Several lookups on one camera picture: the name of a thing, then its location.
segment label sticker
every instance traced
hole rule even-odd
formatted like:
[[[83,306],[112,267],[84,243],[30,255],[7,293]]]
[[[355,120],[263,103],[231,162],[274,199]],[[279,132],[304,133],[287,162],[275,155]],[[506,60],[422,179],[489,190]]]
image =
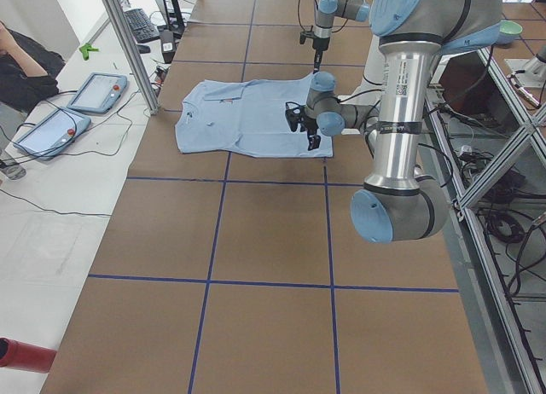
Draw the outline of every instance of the label sticker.
[[[398,79],[396,83],[396,95],[404,96],[408,95],[408,62],[400,61],[400,67],[398,69]]]

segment black cable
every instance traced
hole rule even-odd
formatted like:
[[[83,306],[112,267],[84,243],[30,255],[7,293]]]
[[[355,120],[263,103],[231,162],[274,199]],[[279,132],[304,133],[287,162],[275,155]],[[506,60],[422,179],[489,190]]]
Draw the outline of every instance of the black cable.
[[[318,2],[317,0],[313,0],[315,2],[315,14],[317,14],[317,10],[318,10]],[[299,6],[301,4],[301,0],[298,0],[298,23],[299,23],[299,27],[301,27],[301,30],[303,30],[304,32],[306,32],[306,29],[304,28],[304,26],[301,24],[301,15],[299,13]]]
[[[54,152],[55,150],[59,149],[59,148],[65,148],[67,146],[67,143],[63,143],[62,145],[60,145],[59,147],[54,147],[54,148],[50,148],[49,150],[47,150],[46,152],[42,152],[42,153],[34,153],[34,154],[28,154],[28,155],[22,155],[20,157],[14,157],[15,160],[18,160],[18,159],[22,159],[21,161],[17,161],[19,164],[25,164],[26,162],[31,162],[31,161],[34,161],[35,159],[39,159],[39,158],[45,158],[45,157],[48,157],[48,158],[56,158],[56,157],[59,157],[59,156],[62,156],[62,155],[65,155],[65,156],[70,156],[70,157],[75,157],[75,156],[79,156],[79,155],[84,155],[84,154],[99,154],[99,155],[104,155],[104,156],[107,156],[107,157],[113,157],[114,155],[117,155],[117,153],[119,152],[119,150],[121,149],[121,145],[123,144],[124,140],[125,140],[125,137],[127,136],[127,134],[129,133],[129,130],[131,129],[131,127],[133,126],[133,122],[131,119],[128,119],[127,117],[121,115],[119,112],[124,109],[130,102],[131,100],[135,97],[135,95],[137,93],[140,93],[140,90],[137,90],[135,92],[133,92],[129,98],[127,99],[127,101],[115,112],[115,113],[111,113],[108,117],[106,117],[103,121],[101,121],[100,123],[98,124],[95,124],[95,125],[92,125],[90,128],[88,128],[87,130],[83,131],[79,136],[83,136],[84,134],[87,134],[89,131],[95,129],[96,127],[98,127],[99,125],[103,125],[104,123],[106,123],[107,121],[109,121],[114,115],[117,115],[118,117],[121,117],[122,119],[126,119],[129,121],[129,126],[127,127],[127,130],[125,130],[123,136],[121,137],[121,140],[119,142],[119,145],[118,145],[118,148],[111,154],[107,154],[107,153],[101,153],[100,151],[95,151],[95,150],[92,150],[92,151],[83,151],[82,153],[77,153],[77,154],[67,154],[67,153],[59,153],[59,154],[55,154],[53,155],[52,157],[48,157],[48,154],[51,154],[52,152]],[[45,100],[46,102],[48,102],[49,104],[51,104],[52,106],[58,108],[59,110],[61,110],[62,112],[64,112],[65,114],[67,114],[73,121],[74,123],[74,131],[76,132],[77,130],[77,126],[76,126],[76,121],[75,119],[72,117],[72,115],[66,111],[64,111],[62,108],[58,107],[57,105],[55,105],[53,102],[51,101],[48,101],[48,100]],[[0,125],[0,131],[4,134],[4,136],[10,141],[10,142],[13,142],[11,139],[8,138],[8,136],[6,135],[4,129],[2,128],[2,126]]]
[[[19,131],[19,129],[21,127],[33,127],[34,125],[35,125],[34,123],[22,123],[22,124],[17,125],[17,128],[15,130]]]
[[[44,211],[44,212],[53,212],[53,213],[56,213],[58,215],[80,215],[82,217],[111,217],[112,215],[108,215],[107,213],[83,213],[83,212],[60,212],[60,211],[56,211],[55,209],[46,209],[46,208],[43,208],[39,205],[36,205],[34,202],[30,201],[30,200],[27,200],[25,198],[21,198],[20,196],[17,196],[17,195],[13,195],[13,194],[10,194],[9,192],[7,191],[4,191],[3,189],[0,188],[0,192],[6,194],[7,196],[10,196],[12,198],[15,198],[17,200],[23,200],[25,201],[27,204],[30,204],[36,208],[38,208],[40,211]]]
[[[335,30],[333,31],[332,33],[339,33],[343,30],[343,28],[347,25],[347,23],[349,22],[349,19],[346,19],[345,20],[345,23],[343,25],[341,25],[341,27],[338,29],[338,30]]]
[[[366,129],[366,127],[368,126],[368,120],[371,118],[371,113],[372,111],[374,111],[375,108],[377,108],[377,106],[379,106],[381,103],[381,100],[378,100],[375,102],[375,104],[369,108],[368,112],[366,113],[366,116],[364,117],[364,129]]]
[[[189,3],[189,4],[195,4],[195,2],[190,2],[189,0],[182,0],[183,2]]]
[[[377,85],[377,86],[382,86],[383,84],[381,83],[374,83],[373,81],[370,81],[366,78],[366,75],[364,74],[364,72],[366,71],[366,69],[364,69],[363,73],[362,73],[362,78],[364,79],[364,81],[368,84],[372,84],[372,85]]]
[[[451,98],[449,101],[446,101],[444,103],[444,105],[449,105],[450,103],[454,102],[454,101],[457,101],[459,100],[461,97],[465,96],[466,94],[468,94],[469,91],[473,90],[474,88],[476,88],[478,86],[479,83],[482,82],[482,80],[485,78],[485,76],[488,74],[489,72],[489,66],[491,65],[491,60],[493,58],[493,50],[495,49],[495,44],[493,44],[489,50],[489,57],[487,58],[487,63],[485,64],[485,69],[484,71],[482,72],[481,76],[479,76],[479,78],[472,84],[470,85],[470,87],[467,87],[465,90],[463,90],[461,93],[459,93],[457,96]],[[432,110],[430,110],[427,115],[430,115],[432,113],[435,113],[437,112],[438,110],[440,109],[440,106],[436,106],[435,108],[433,108]]]
[[[518,196],[518,198],[529,198],[529,199],[534,199],[534,200],[544,200],[546,199],[546,194],[534,194],[532,192],[526,192],[526,191],[522,191],[521,189],[516,189],[515,190],[516,194],[520,194],[520,195],[526,195],[526,196]]]
[[[489,229],[490,225],[488,224],[488,222],[491,220],[491,216],[493,216],[494,214],[497,214],[497,213],[504,213],[504,214],[508,214],[508,213],[512,213],[512,214],[515,214],[515,215],[519,215],[521,217],[524,217],[525,219],[533,222],[534,221],[534,217],[530,216],[530,215],[527,215],[526,213],[524,212],[521,212],[521,211],[516,211],[514,209],[503,209],[501,211],[493,211],[493,204],[491,203],[491,208],[489,208],[489,212],[487,213],[487,215],[483,215],[481,213],[481,209],[477,211],[477,215],[479,216],[483,216],[485,217],[485,224],[487,225],[487,228]],[[504,251],[506,253],[506,256],[508,258],[510,258],[512,261],[514,261],[515,263],[515,269],[514,269],[514,275],[512,276],[512,278],[510,279],[508,285],[507,285],[507,291],[509,291],[509,289],[511,288],[511,286],[514,284],[514,282],[516,281],[517,284],[519,285],[518,288],[516,289],[517,290],[517,293],[520,291],[520,288],[521,288],[521,279],[520,279],[520,276],[523,272],[525,271],[529,271],[530,273],[532,273],[533,275],[535,275],[536,277],[540,278],[541,280],[543,281],[546,281],[546,279],[542,278],[542,276],[530,271],[530,269],[534,268],[535,266],[537,266],[538,264],[540,264],[541,262],[543,262],[544,260],[546,260],[546,252],[544,253],[544,255],[542,255],[542,257],[540,257],[539,259],[537,259],[536,261],[528,264],[527,266],[523,266],[521,264],[521,257],[523,255],[523,251],[525,250],[526,248],[526,244],[528,242],[528,239],[526,240],[526,238],[530,237],[531,235],[529,235],[530,232],[532,232],[533,230],[535,229],[538,229],[540,230],[543,238],[544,238],[544,241],[546,242],[546,231],[544,230],[544,228],[542,227],[542,225],[538,225],[537,227],[534,227],[531,225],[531,227],[527,230],[527,232],[524,232],[523,230],[523,227],[521,226],[520,227],[520,236],[519,236],[519,241],[517,242],[506,242],[506,246],[504,248]],[[512,258],[510,256],[510,254],[508,253],[508,245],[510,244],[514,244],[514,243],[520,243],[520,242],[523,242],[520,246],[520,249],[518,251],[518,257],[517,258]]]
[[[509,138],[507,135],[503,134],[502,132],[498,132],[496,130],[493,130],[492,128],[486,126],[485,124],[481,123],[477,119],[473,119],[472,117],[468,117],[467,115],[460,114],[457,111],[454,111],[454,110],[452,110],[450,108],[445,107],[445,104],[441,104],[441,105],[436,106],[436,109],[434,111],[439,111],[440,113],[447,113],[450,116],[455,117],[456,119],[458,119],[461,123],[463,123],[465,125],[468,125],[470,127],[483,128],[484,130],[490,131],[490,132],[492,132],[493,134],[495,134],[497,136],[501,136],[502,138]]]
[[[432,145],[424,144],[422,142],[419,142],[418,145],[420,147],[430,148],[430,149],[436,151],[437,153],[442,154],[444,156],[445,160],[447,161],[446,164],[448,166],[448,170],[450,170],[450,177],[447,179],[447,181],[445,181],[445,183],[440,185],[440,187],[443,188],[446,185],[448,185],[451,181],[453,181],[453,174],[455,173],[455,168],[453,167],[453,163],[451,163],[450,157],[448,157],[447,154],[444,151],[442,151],[439,148],[433,147]]]
[[[113,157],[114,155],[117,155],[119,150],[121,149],[121,146],[123,145],[124,141],[125,141],[125,138],[127,137],[127,135],[129,134],[129,130],[131,129],[131,127],[133,126],[133,122],[131,119],[127,118],[126,116],[124,115],[121,115],[120,111],[124,109],[124,107],[129,104],[129,102],[133,99],[133,97],[139,93],[140,91],[135,91],[134,93],[131,94],[131,97],[125,102],[125,104],[123,106],[121,106],[118,111],[116,111],[115,113],[111,114],[110,117],[112,117],[114,114],[117,115],[118,117],[122,118],[122,119],[126,119],[127,121],[129,121],[129,125],[127,126],[127,129],[125,130],[125,132],[123,133],[123,135],[121,136],[121,140],[119,141],[119,145],[118,147],[116,148],[116,150],[113,152],[113,153],[110,153],[110,154],[107,154],[107,153],[101,153],[100,151],[96,151],[96,150],[91,150],[91,151],[83,151],[82,153],[76,153],[76,154],[69,154],[69,153],[62,153],[62,154],[58,154],[57,156],[59,155],[65,155],[67,157],[78,157],[79,155],[85,155],[85,154],[99,154],[99,155],[103,155],[105,157]],[[104,121],[102,121],[101,123],[99,124],[96,124],[93,126],[93,128],[96,128],[97,126],[99,125],[102,125],[104,123],[107,122],[108,119],[110,119],[110,117],[108,117],[107,119],[105,119]],[[86,131],[84,131],[81,135],[83,135],[84,133],[87,133],[89,132],[90,130],[92,130],[91,128],[87,129]]]
[[[494,211],[488,214],[485,224],[487,230],[507,245],[513,243],[521,243],[525,236],[525,231],[521,223],[515,217],[512,217],[504,211]],[[508,226],[510,234],[506,234],[503,230]]]
[[[529,230],[527,230],[526,237],[523,239],[523,242],[521,243],[521,246],[520,246],[520,250],[518,251],[518,256],[515,259],[515,268],[516,268],[516,270],[515,270],[514,276],[512,276],[512,278],[510,279],[510,281],[508,282],[508,285],[507,285],[508,290],[510,290],[512,288],[512,285],[515,282],[515,285],[516,285],[515,290],[512,293],[510,293],[510,295],[512,297],[517,296],[520,293],[520,290],[521,290],[521,272],[523,271],[523,270],[520,269],[521,257],[523,256],[523,251],[526,249],[527,242],[529,241],[529,238],[531,238],[531,234],[532,234],[533,230],[534,230],[533,226],[531,226],[529,228]]]
[[[540,96],[538,97],[538,105],[542,105],[543,103],[544,88],[546,88],[546,79],[544,80],[542,89],[540,89]]]
[[[349,101],[349,100],[352,100],[353,98],[355,97],[358,97],[358,96],[362,96],[364,94],[368,94],[368,93],[374,93],[376,91],[383,91],[382,89],[371,89],[371,90],[365,90],[365,91],[361,91],[360,93],[357,93],[355,94],[354,96],[350,96],[348,98],[346,98],[345,100],[338,100],[338,103],[341,104],[342,102],[346,102],[346,101]]]

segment person's arm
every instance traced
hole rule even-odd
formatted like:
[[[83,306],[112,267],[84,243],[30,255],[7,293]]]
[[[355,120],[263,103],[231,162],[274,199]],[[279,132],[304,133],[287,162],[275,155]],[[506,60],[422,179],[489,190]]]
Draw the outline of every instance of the person's arm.
[[[19,65],[20,69],[27,77],[47,76],[48,72],[44,70],[31,56],[23,50],[14,37],[0,22],[0,50],[8,53]]]

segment aluminum frame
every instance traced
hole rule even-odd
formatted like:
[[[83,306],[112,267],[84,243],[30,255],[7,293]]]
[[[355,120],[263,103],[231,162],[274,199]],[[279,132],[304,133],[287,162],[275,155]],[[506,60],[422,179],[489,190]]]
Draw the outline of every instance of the aluminum frame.
[[[112,22],[112,27],[118,36],[125,57],[129,62],[136,84],[138,84],[138,88],[144,97],[150,114],[154,115],[159,111],[160,105],[138,53],[137,45],[133,40],[131,29],[127,24],[127,20],[125,20],[120,0],[102,0],[102,3],[108,13],[108,18]]]

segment electronic equipment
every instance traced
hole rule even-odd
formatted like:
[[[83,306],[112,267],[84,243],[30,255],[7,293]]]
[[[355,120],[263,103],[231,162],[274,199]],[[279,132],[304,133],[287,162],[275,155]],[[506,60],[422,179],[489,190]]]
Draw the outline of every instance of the electronic equipment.
[[[89,127],[91,118],[59,107],[40,121],[14,146],[41,159],[52,159]]]
[[[121,97],[126,86],[126,76],[93,72],[67,107],[82,113],[104,114]]]
[[[160,38],[160,32],[144,10],[130,9],[123,13],[137,43],[147,43]]]
[[[166,30],[173,32],[175,38],[180,38],[186,26],[184,25],[178,0],[155,0],[155,2],[165,20]]]
[[[174,40],[174,33],[170,30],[161,32],[161,54],[163,62],[169,64],[174,59],[174,54],[177,52],[177,44]]]

